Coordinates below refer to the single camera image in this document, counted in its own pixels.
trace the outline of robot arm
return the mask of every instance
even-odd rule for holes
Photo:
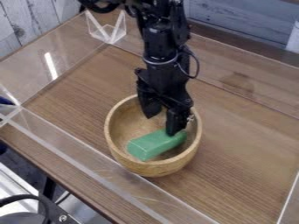
[[[165,132],[172,136],[185,128],[191,116],[192,98],[185,84],[199,74],[200,63],[185,42],[191,29],[183,11],[183,0],[106,0],[98,8],[98,0],[78,0],[98,13],[110,12],[120,4],[126,14],[136,19],[144,40],[145,69],[137,68],[136,92],[147,118],[156,116],[167,108]],[[191,57],[197,71],[189,76]]]

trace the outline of screw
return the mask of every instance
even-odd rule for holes
[[[66,216],[65,214],[62,214],[62,215],[60,216],[60,222],[66,221],[66,219],[68,219],[68,216]]]

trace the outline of wooden bowl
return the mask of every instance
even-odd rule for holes
[[[201,140],[201,118],[195,110],[193,121],[187,127],[187,140],[175,149],[152,160],[141,162],[126,153],[130,139],[164,128],[165,111],[147,119],[136,95],[126,97],[109,111],[105,120],[106,145],[116,161],[133,173],[144,177],[161,177],[177,172],[192,160]]]

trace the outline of bowl rim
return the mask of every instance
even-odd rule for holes
[[[199,145],[200,140],[201,140],[201,117],[200,114],[197,113],[195,107],[191,108],[191,112],[195,115],[196,121],[197,121],[197,132],[196,132],[196,136],[195,136],[195,140],[191,143],[189,147],[175,157],[169,157],[164,160],[159,160],[159,161],[137,161],[137,160],[132,160],[130,157],[116,147],[112,138],[110,138],[110,134],[109,134],[109,122],[112,119],[112,116],[117,110],[117,108],[128,101],[132,101],[135,98],[137,97],[136,94],[129,95],[124,100],[121,100],[114,107],[109,110],[108,114],[106,114],[106,120],[105,120],[105,124],[104,124],[104,134],[105,134],[105,139],[106,139],[106,143],[108,143],[108,148],[110,151],[113,151],[121,158],[129,160],[132,163],[140,164],[140,165],[164,165],[164,164],[169,164],[176,162],[177,160],[181,160],[183,158],[185,158],[188,156],[188,154],[192,151],[197,150],[196,145]]]

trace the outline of green sponge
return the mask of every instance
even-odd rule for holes
[[[164,129],[130,140],[126,144],[128,153],[141,161],[145,161],[185,141],[187,133],[184,130],[175,136],[168,136]]]

